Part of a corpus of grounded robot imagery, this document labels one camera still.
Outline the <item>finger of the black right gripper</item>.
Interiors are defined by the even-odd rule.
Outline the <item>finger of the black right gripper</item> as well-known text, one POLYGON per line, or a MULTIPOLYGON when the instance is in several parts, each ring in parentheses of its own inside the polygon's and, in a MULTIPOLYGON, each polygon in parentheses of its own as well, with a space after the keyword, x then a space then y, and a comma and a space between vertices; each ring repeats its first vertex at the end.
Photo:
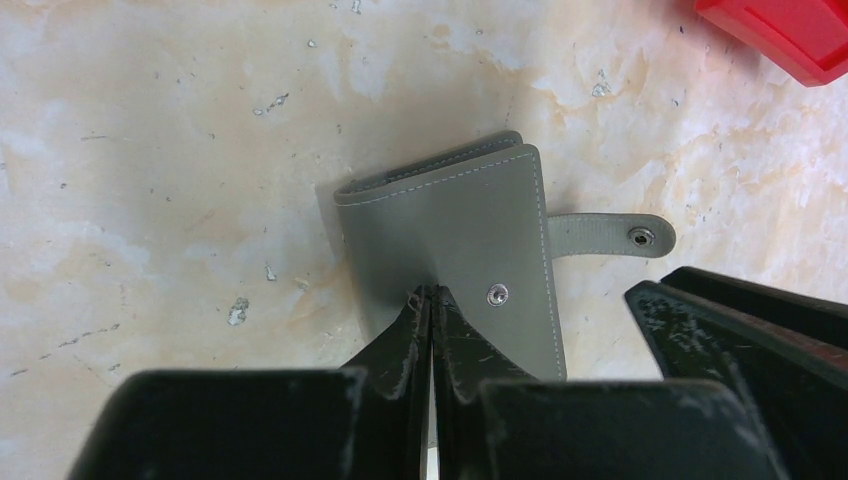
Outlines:
POLYGON ((791 478, 846 478, 846 305, 694 267, 625 301, 664 377, 728 387, 791 478))

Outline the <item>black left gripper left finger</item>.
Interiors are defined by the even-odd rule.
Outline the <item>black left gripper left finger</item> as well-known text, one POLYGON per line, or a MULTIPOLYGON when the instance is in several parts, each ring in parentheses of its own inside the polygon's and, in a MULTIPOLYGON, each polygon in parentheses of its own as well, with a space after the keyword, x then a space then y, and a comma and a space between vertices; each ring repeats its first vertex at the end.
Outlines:
POLYGON ((147 370, 106 402, 73 479, 422 479, 431 292, 334 369, 147 370))

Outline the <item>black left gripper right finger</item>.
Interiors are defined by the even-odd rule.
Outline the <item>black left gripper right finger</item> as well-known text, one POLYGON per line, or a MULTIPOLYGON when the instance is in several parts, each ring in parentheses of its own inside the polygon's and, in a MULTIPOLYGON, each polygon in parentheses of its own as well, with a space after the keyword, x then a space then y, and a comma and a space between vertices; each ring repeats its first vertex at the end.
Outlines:
POLYGON ((784 479, 747 399, 704 379, 542 381, 430 297, 443 479, 784 479))

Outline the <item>grey leather card holder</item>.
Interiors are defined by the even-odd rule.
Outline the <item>grey leather card holder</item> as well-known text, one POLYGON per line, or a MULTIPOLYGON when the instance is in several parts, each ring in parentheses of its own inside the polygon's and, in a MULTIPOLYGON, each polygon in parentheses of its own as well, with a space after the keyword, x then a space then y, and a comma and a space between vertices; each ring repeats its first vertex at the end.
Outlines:
POLYGON ((567 375, 553 260, 659 258, 676 243, 656 215, 549 214, 539 151, 515 131, 351 182, 334 202, 367 338, 417 287, 441 285, 499 351, 545 380, 567 375))

